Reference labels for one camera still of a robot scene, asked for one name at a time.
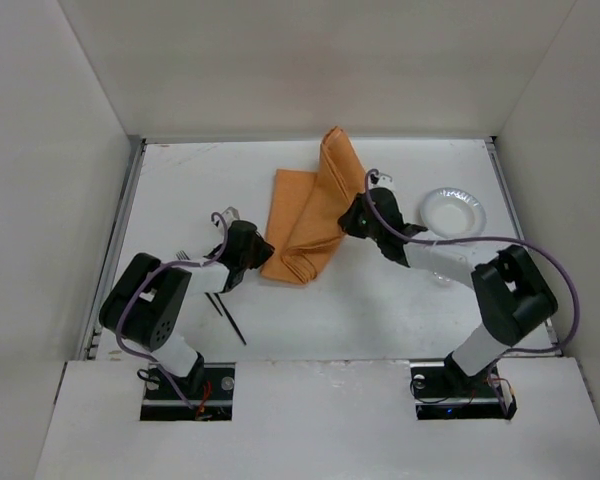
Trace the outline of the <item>white paper bowl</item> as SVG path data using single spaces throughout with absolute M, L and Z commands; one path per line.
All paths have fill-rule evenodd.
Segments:
M 419 213 L 424 225 L 444 239 L 481 236 L 487 223 L 481 202 L 458 188 L 430 191 L 422 200 Z

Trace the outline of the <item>orange cloth placemat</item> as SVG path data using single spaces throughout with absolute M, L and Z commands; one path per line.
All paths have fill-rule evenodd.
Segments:
M 364 191 L 364 177 L 349 136 L 339 126 L 321 140 L 315 172 L 277 170 L 265 234 L 274 254 L 261 276 L 291 285 L 315 280 L 344 238 L 338 219 Z

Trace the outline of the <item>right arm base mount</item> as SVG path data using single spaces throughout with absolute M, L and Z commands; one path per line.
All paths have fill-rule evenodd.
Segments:
M 518 410 L 510 381 L 495 366 L 467 383 L 454 384 L 442 362 L 414 362 L 410 364 L 409 390 L 421 421 L 510 421 Z

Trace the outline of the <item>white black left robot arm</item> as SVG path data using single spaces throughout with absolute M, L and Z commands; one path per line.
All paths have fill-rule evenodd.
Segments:
M 275 252 L 255 224 L 220 224 L 222 242 L 199 259 L 164 263 L 148 253 L 136 254 L 99 311 L 101 327 L 115 334 L 121 350 L 154 365 L 144 381 L 169 384 L 185 402 L 199 391 L 204 378 L 203 355 L 175 332 L 186 295 L 228 293 Z

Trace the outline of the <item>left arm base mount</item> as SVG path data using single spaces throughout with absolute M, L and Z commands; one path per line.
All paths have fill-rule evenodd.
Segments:
M 183 402 L 164 374 L 153 364 L 139 369 L 144 382 L 139 419 L 147 422 L 231 421 L 235 391 L 235 363 L 207 363 L 193 380 L 175 377 Z

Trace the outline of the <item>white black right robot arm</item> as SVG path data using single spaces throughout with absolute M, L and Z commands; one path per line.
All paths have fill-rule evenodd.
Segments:
M 357 194 L 338 225 L 348 236 L 373 240 L 390 261 L 436 273 L 474 292 L 480 324 L 444 359 L 449 396 L 484 380 L 499 357 L 558 309 L 527 244 L 498 236 L 444 239 L 404 222 L 387 188 Z

